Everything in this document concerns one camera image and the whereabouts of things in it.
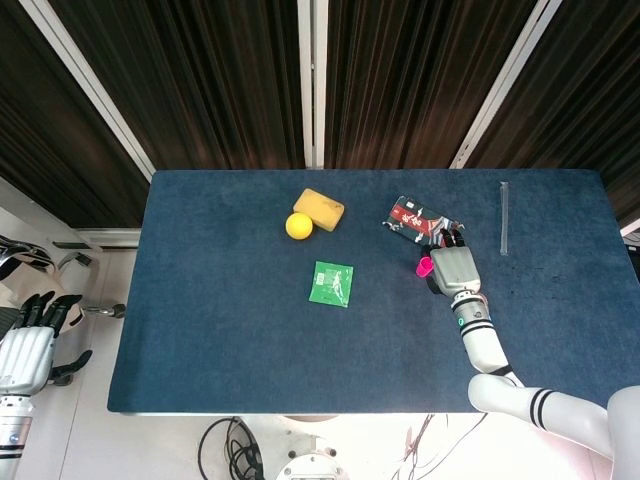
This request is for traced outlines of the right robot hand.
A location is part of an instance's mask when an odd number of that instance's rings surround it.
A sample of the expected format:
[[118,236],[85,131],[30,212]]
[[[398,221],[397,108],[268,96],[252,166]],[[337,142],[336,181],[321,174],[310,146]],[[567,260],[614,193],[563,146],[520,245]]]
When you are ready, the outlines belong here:
[[439,245],[425,245],[416,265],[416,275],[435,295],[454,298],[461,292],[478,294],[481,279],[473,255],[457,228],[441,228]]

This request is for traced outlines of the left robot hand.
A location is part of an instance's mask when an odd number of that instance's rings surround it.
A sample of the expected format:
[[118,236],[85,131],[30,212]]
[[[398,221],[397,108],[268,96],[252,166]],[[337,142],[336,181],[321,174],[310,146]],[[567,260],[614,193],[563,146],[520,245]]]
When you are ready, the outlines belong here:
[[20,307],[17,320],[1,341],[1,394],[33,396],[48,383],[73,376],[89,362],[86,350],[73,362],[55,366],[56,341],[80,295],[34,294]]

